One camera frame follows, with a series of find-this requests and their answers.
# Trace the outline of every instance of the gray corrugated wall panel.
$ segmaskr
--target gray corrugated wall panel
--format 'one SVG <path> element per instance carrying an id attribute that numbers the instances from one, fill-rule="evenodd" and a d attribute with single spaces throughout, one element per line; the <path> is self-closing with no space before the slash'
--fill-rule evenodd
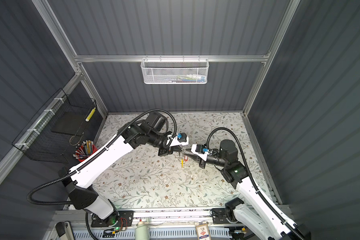
<path id="1" fill-rule="evenodd" d="M 44 103 L 74 75 L 32 1 L 0 1 L 0 161 Z M 40 239 L 61 206 L 26 201 L 32 188 L 58 177 L 62 164 L 22 157 L 0 185 L 0 239 Z M 66 197 L 61 186 L 38 194 Z"/>
<path id="2" fill-rule="evenodd" d="M 0 1 L 0 161 L 73 74 L 33 3 Z"/>
<path id="3" fill-rule="evenodd" d="M 302 1 L 269 73 L 249 118 L 283 202 L 360 239 L 360 1 Z"/>
<path id="4" fill-rule="evenodd" d="M 109 112 L 227 111 L 243 109 L 261 63 L 210 63 L 206 84 L 145 84 L 139 63 L 84 66 Z"/>
<path id="5" fill-rule="evenodd" d="M 266 54 L 287 0 L 49 1 L 79 55 Z"/>

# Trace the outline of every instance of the floral tablecloth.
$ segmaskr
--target floral tablecloth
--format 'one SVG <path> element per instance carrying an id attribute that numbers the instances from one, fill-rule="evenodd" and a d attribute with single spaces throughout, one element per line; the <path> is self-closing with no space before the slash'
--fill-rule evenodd
<path id="1" fill-rule="evenodd" d="M 136 115 L 109 115 L 97 142 L 103 146 L 125 123 Z M 251 142 L 240 113 L 173 114 L 178 131 L 185 132 L 190 144 L 205 143 L 216 127 L 227 127 L 239 138 L 253 177 L 269 196 L 264 176 L 257 163 Z M 169 119 L 169 129 L 173 124 Z M 216 148 L 223 139 L 233 137 L 218 131 L 211 139 L 210 147 Z M 192 159 L 181 165 L 179 153 L 158 157 L 157 149 L 143 145 L 126 154 L 103 172 L 93 183 L 94 188 L 112 200 L 117 208 L 196 207 L 222 206 L 235 198 L 243 198 L 216 170 L 207 165 L 201 169 Z"/>

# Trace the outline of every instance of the white cylinder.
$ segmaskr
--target white cylinder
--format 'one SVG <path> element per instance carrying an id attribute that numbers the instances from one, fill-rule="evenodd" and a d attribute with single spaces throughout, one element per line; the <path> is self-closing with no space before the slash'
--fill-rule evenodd
<path id="1" fill-rule="evenodd" d="M 135 229 L 135 240 L 149 240 L 149 225 L 139 222 Z"/>

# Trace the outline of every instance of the white mesh basket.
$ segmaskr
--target white mesh basket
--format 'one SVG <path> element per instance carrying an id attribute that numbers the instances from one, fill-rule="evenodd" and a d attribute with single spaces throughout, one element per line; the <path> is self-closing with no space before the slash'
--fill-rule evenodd
<path id="1" fill-rule="evenodd" d="M 206 61 L 141 61 L 146 84 L 205 84 L 209 62 Z"/>

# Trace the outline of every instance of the red pencil cup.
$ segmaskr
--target red pencil cup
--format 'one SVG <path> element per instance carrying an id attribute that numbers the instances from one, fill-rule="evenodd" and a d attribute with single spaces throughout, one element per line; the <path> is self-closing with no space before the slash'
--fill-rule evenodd
<path id="1" fill-rule="evenodd" d="M 91 156 L 97 151 L 97 147 L 95 145 L 93 145 L 93 153 L 91 154 Z M 78 159 L 80 162 L 85 161 L 86 159 Z"/>

